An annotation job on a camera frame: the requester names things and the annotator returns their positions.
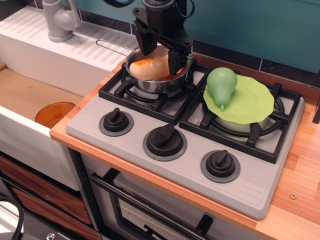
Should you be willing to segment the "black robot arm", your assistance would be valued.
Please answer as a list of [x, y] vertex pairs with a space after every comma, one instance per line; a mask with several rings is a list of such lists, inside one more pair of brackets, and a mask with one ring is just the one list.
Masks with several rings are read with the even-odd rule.
[[168, 49], [169, 74], [175, 75], [192, 56], [193, 40], [185, 31], [186, 18], [194, 13], [192, 3], [187, 14], [185, 0], [144, 0], [143, 8], [132, 10], [135, 16], [135, 36], [144, 56], [151, 54], [157, 44]]

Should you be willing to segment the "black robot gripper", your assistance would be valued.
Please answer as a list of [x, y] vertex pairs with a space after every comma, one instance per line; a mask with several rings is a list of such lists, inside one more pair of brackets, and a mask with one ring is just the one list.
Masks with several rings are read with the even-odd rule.
[[143, 8], [132, 10], [135, 16], [135, 36], [144, 56], [157, 44], [168, 51], [169, 74], [176, 75], [191, 58], [193, 41], [184, 29], [185, 20], [193, 15], [186, 2], [144, 2]]

